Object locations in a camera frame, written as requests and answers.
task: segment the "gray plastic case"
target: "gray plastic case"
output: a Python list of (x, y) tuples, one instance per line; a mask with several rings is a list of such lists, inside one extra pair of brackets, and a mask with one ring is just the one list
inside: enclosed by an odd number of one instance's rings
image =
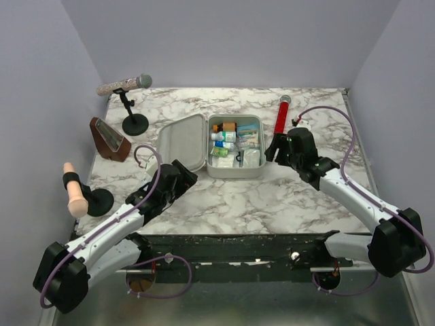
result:
[[(260, 142), (260, 165), (257, 168), (216, 168), (209, 163), (213, 147), (209, 139), (211, 126), (222, 122), (235, 122), (239, 126), (258, 124), (260, 126), (258, 140)], [(263, 125), (256, 115), (219, 114), (212, 115), (207, 121), (202, 114), (195, 114), (184, 119), (171, 122), (158, 133), (157, 151), (163, 163), (179, 160), (192, 172), (207, 167), (210, 177), (216, 179), (253, 179), (258, 178), (266, 164), (264, 156)]]

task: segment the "metronome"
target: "metronome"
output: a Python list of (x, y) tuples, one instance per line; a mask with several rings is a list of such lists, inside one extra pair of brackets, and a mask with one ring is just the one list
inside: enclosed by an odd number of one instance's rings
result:
[(130, 153), (131, 143), (104, 120), (93, 117), (89, 123), (95, 146), (102, 158), (123, 162)]

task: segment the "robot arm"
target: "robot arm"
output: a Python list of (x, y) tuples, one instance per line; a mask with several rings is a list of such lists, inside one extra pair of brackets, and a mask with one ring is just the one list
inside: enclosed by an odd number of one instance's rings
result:
[(177, 160), (162, 164), (160, 178), (148, 200), (143, 202), (149, 184), (133, 192), (111, 217), (86, 235), (66, 245), (51, 244), (42, 257), (33, 287), (42, 293), (59, 262), (69, 257), (54, 274), (44, 295), (62, 313), (70, 312), (85, 298), (89, 288), (104, 277), (138, 260), (146, 260), (143, 256), (149, 252), (149, 244), (142, 237), (136, 239), (129, 234), (159, 216), (196, 180), (197, 176)]
[(303, 181), (340, 202), (372, 234), (334, 233), (324, 243), (332, 257), (370, 262), (383, 276), (393, 277), (425, 256), (426, 249), (420, 239), (384, 209), (397, 212), (422, 233), (420, 216), (413, 209), (398, 210), (352, 181), (364, 195), (381, 203), (379, 209), (349, 187), (341, 175), (340, 166), (330, 158), (318, 156), (313, 135), (308, 129), (293, 128), (287, 134), (275, 134), (266, 150), (266, 160), (272, 162), (277, 151), (275, 161), (279, 165), (290, 166)]

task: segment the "white marble surface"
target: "white marble surface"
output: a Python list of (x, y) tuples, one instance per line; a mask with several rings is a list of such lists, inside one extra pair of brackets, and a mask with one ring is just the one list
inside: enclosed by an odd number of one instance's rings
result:
[[(104, 160), (97, 154), (90, 186), (104, 187), (115, 196), (112, 212), (119, 208), (134, 190), (143, 170), (133, 160), (133, 149), (141, 143), (156, 144), (158, 131), (169, 122), (202, 113), (248, 113), (262, 119), (266, 145), (270, 144), (278, 111), (279, 98), (288, 94), (292, 104), (287, 127), (296, 113), (315, 105), (330, 105), (346, 110), (337, 89), (243, 89), (243, 88), (161, 88), (129, 92), (128, 98), (150, 121), (148, 131), (127, 137), (132, 150), (123, 163)], [(112, 96), (106, 121), (122, 131), (126, 110), (119, 96)], [(339, 114), (317, 110), (306, 116), (312, 127), (321, 156), (341, 162), (349, 146), (351, 129)], [(370, 189), (359, 149), (351, 154), (347, 173)], [(259, 179), (212, 179), (203, 168), (198, 182), (162, 215), (140, 230), (142, 234), (246, 234), (303, 233), (342, 230), (364, 232), (366, 228), (335, 200), (303, 183), (291, 168), (267, 163)], [(104, 217), (80, 219), (78, 234), (90, 231)]]

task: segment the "gray wall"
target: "gray wall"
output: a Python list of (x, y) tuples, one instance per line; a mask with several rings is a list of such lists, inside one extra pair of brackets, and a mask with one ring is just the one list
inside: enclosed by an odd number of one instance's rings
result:
[(399, 0), (62, 0), (104, 82), (349, 87)]
[(63, 163), (86, 180), (95, 153), (88, 124), (105, 99), (59, 0), (8, 1), (0, 44), (0, 325), (29, 326), (41, 314), (32, 282), (42, 253), (73, 226)]
[[(402, 0), (351, 89), (351, 105), (385, 199), (416, 209), (435, 246), (435, 2)], [(435, 270), (412, 277), (426, 322)]]

